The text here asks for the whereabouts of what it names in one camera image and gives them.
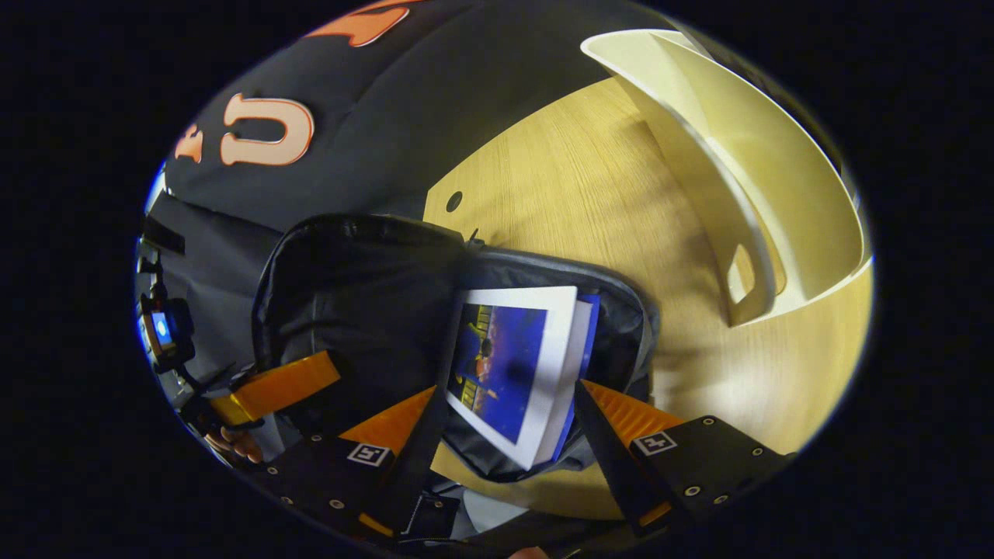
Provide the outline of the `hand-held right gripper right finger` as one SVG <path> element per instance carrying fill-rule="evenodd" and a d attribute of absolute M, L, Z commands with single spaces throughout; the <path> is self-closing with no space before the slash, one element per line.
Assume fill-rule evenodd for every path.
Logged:
<path fill-rule="evenodd" d="M 699 525 L 793 460 L 714 415 L 682 420 L 589 380 L 575 417 L 633 534 Z"/>

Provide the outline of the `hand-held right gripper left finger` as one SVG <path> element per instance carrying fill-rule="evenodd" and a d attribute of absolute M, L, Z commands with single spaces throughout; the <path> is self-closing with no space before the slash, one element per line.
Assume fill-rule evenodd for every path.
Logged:
<path fill-rule="evenodd" d="M 334 533 L 398 540 L 429 478 L 447 414 L 444 392 L 430 387 L 341 434 L 305 434 L 255 472 L 255 487 Z"/>

